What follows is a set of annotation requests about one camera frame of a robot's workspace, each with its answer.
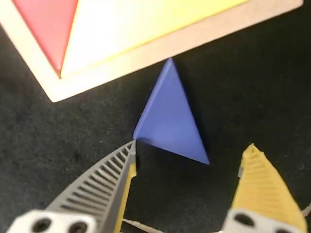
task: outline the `wooden frame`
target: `wooden frame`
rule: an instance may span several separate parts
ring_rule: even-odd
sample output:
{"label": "wooden frame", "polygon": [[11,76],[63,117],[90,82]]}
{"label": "wooden frame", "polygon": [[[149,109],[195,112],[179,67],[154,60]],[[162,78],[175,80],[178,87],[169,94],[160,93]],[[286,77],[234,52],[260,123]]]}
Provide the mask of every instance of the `wooden frame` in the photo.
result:
{"label": "wooden frame", "polygon": [[48,97],[56,102],[302,4],[303,0],[249,0],[65,78],[54,71],[11,0],[0,1],[0,23]]}

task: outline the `red puzzle piece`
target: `red puzzle piece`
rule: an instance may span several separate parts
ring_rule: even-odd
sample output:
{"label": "red puzzle piece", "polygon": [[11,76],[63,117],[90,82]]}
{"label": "red puzzle piece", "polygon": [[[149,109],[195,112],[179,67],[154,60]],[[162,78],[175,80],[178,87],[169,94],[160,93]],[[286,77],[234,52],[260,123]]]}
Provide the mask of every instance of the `red puzzle piece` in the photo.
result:
{"label": "red puzzle piece", "polygon": [[13,0],[56,71],[62,69],[78,0]]}

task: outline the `black background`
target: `black background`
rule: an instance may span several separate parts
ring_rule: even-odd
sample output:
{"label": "black background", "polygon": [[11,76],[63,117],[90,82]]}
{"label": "black background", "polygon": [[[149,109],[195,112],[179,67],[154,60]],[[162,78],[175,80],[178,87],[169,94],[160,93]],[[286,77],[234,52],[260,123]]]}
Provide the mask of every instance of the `black background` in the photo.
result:
{"label": "black background", "polygon": [[[311,2],[174,57],[210,166],[138,143],[125,218],[168,233],[218,231],[254,142],[301,208],[311,201]],[[45,208],[132,139],[160,62],[51,103],[0,31],[0,231]]]}

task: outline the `blue triangular block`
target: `blue triangular block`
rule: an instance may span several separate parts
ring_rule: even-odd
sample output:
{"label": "blue triangular block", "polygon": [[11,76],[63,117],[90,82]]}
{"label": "blue triangular block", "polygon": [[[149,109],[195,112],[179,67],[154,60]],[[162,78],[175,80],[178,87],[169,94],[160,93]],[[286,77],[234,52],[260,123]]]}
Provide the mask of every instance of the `blue triangular block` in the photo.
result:
{"label": "blue triangular block", "polygon": [[164,65],[138,121],[134,139],[209,164],[172,59]]}

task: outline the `yellow puzzle piece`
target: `yellow puzzle piece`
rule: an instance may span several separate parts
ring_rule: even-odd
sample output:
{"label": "yellow puzzle piece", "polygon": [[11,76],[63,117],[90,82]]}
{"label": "yellow puzzle piece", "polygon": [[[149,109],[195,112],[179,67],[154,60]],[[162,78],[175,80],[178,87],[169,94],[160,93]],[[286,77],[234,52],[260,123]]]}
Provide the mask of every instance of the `yellow puzzle piece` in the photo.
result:
{"label": "yellow puzzle piece", "polygon": [[94,66],[245,1],[79,0],[61,76]]}

